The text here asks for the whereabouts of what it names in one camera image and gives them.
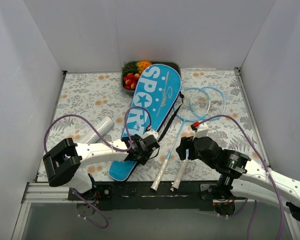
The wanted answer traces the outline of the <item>blue sport racket bag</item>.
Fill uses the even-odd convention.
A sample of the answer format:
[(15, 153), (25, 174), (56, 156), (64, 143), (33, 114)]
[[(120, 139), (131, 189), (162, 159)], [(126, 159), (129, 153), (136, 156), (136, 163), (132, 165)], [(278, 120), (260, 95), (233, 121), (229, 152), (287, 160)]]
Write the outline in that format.
[(151, 128), (159, 131), (164, 121), (172, 110), (182, 87), (180, 68), (172, 63), (153, 62), (148, 66), (136, 81), (131, 106), (141, 106), (131, 109), (127, 117), (127, 128), (122, 131), (122, 137), (127, 137), (127, 132), (131, 136), (140, 137), (146, 132), (151, 117)]

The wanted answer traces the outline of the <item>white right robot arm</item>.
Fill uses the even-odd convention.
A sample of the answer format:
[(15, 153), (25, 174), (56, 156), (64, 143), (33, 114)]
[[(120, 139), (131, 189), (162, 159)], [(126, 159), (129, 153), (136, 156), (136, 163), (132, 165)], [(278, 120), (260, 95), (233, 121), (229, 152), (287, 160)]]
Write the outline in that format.
[(181, 160), (200, 160), (220, 174), (217, 183), (203, 191), (207, 199), (249, 198), (283, 206), (300, 222), (299, 180), (264, 169), (243, 153), (222, 149), (207, 136), (181, 138), (176, 152)]

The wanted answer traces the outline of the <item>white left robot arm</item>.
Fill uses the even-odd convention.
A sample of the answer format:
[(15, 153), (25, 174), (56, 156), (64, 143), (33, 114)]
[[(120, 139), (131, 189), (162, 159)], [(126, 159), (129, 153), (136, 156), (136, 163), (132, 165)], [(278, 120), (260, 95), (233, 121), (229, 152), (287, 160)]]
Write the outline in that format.
[(85, 200), (96, 196), (96, 184), (84, 167), (102, 162), (136, 162), (142, 165), (149, 160), (160, 145), (158, 133), (147, 131), (143, 136), (131, 137), (132, 147), (128, 151), (129, 139), (123, 137), (107, 146), (105, 143), (75, 143), (65, 138), (43, 156), (43, 163), (50, 187), (67, 186), (74, 188)]

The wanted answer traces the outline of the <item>blue badminton racket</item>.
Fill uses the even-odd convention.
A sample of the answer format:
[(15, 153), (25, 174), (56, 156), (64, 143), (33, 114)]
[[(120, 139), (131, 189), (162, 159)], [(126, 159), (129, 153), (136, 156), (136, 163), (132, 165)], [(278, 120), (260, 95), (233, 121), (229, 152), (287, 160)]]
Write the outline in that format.
[(172, 154), (172, 150), (175, 147), (178, 137), (185, 125), (186, 122), (196, 122), (199, 120), (203, 120), (209, 110), (211, 105), (210, 95), (206, 90), (199, 87), (188, 87), (183, 92), (183, 102), (175, 111), (176, 116), (182, 120), (180, 129), (173, 141), (172, 146), (170, 147), (170, 151), (166, 155), (163, 163), (161, 164), (160, 170), (158, 171), (152, 185), (151, 189), (154, 191), (158, 190), (159, 184), (162, 180), (162, 177), (166, 171), (166, 168), (169, 164), (169, 160)]
[[(182, 119), (182, 126), (186, 123), (193, 124), (200, 122), (215, 115), (221, 115), (226, 108), (226, 96), (216, 87), (188, 87), (182, 92), (183, 104), (177, 112), (177, 116)], [(178, 173), (172, 183), (171, 190), (177, 190), (180, 186), (182, 176), (184, 175), (188, 164), (188, 156), (193, 152), (193, 146), (189, 140), (180, 144), (181, 153), (185, 154), (185, 159), (181, 161)]]

